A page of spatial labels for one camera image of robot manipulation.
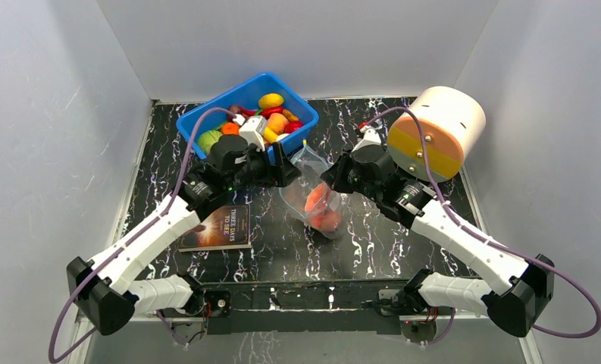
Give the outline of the clear zip top bag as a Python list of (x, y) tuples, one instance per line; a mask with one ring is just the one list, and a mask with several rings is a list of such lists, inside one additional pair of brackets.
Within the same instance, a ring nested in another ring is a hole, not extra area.
[(300, 177), (278, 190), (288, 216), (302, 222), (329, 240), (344, 234), (343, 199), (322, 179), (331, 163), (303, 143), (290, 161), (301, 171)]

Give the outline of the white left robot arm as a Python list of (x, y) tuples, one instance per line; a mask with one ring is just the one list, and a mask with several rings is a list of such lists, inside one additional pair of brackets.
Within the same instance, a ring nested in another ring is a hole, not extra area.
[(301, 176), (281, 143), (273, 154), (237, 135), (223, 136), (210, 155), (185, 168), (173, 191), (141, 223), (89, 260), (67, 265), (70, 300), (102, 335), (113, 334), (135, 315), (175, 309), (199, 315), (208, 307), (207, 290), (195, 278), (175, 274), (139, 281), (137, 276), (175, 240), (225, 206), (236, 190), (287, 187)]

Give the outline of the toy watermelon slice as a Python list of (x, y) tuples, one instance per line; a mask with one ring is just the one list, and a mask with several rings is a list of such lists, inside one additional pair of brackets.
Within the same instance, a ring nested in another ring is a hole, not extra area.
[(328, 206), (330, 195), (331, 189), (325, 184), (325, 182), (318, 184), (308, 194), (304, 205), (304, 212), (310, 213), (324, 211)]

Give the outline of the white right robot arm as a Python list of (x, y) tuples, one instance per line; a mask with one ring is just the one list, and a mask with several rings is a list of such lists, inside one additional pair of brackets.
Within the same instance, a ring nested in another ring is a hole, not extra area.
[(480, 230), (450, 218), (435, 192), (392, 160), (380, 142), (343, 151), (321, 179), (338, 193), (359, 193), (388, 219), (426, 237), (460, 259), (477, 278), (455, 278), (421, 269), (400, 291), (369, 301), (383, 315), (424, 314), (446, 306), (485, 315), (504, 332), (524, 337), (552, 298), (552, 261), (537, 262), (488, 246)]

